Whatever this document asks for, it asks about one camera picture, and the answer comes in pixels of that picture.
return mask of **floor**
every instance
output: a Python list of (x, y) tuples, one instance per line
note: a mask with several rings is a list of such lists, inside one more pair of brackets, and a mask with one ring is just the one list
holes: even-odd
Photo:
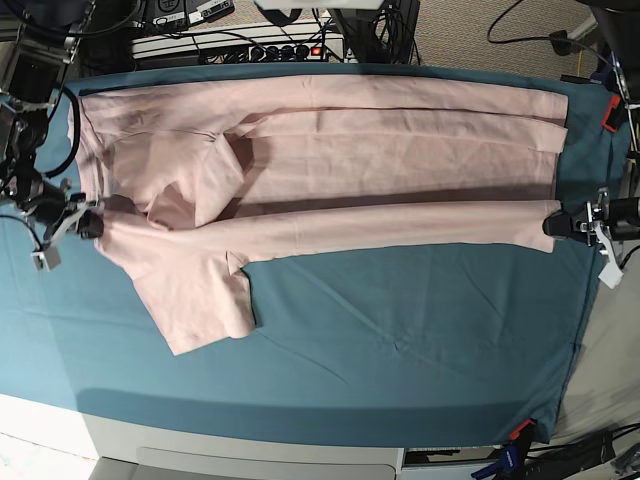
[[(486, 41), (486, 31), (491, 22), (507, 6), (511, 0), (423, 0), (416, 33), (416, 43), (423, 63), (445, 67), (468, 68), (478, 70), (504, 71), (526, 76), (557, 79), (563, 73), (575, 74), (578, 71), (579, 56), (556, 56), (551, 46), (545, 42), (495, 46)], [(262, 21), (252, 0), (236, 0), (236, 12), (221, 19), (218, 23), (233, 25)], [(524, 2), (498, 26), (495, 35), (499, 38), (514, 36), (545, 35), (554, 30), (571, 29), (579, 25), (588, 15), (583, 5), (567, 0), (530, 0)], [(593, 69), (595, 62), (588, 55), (580, 61), (583, 74)], [(634, 281), (640, 273), (638, 259), (633, 274), (629, 275), (622, 285), (623, 295), (628, 297), (631, 305), (638, 305), (633, 293)], [(605, 300), (596, 305), (594, 315), (604, 320), (593, 322), (587, 331), (586, 340), (593, 339), (593, 348), (597, 349), (598, 339), (603, 331), (612, 328), (606, 321), (610, 312), (608, 301), (610, 293), (605, 293)], [(597, 365), (579, 369), (572, 379), (570, 392), (580, 397), (582, 390), (588, 390), (588, 373), (608, 375), (598, 370)], [(635, 414), (636, 404), (622, 407), (621, 417)], [(589, 423), (589, 415), (580, 413), (584, 421)], [(576, 412), (564, 412), (571, 415)], [(562, 430), (563, 418), (559, 422), (559, 434), (568, 437), (571, 432)], [(93, 470), (95, 461), (63, 452), (50, 450), (19, 439), (0, 434), (0, 478), (3, 480), (43, 480), (65, 478), (66, 480), (87, 480)]]

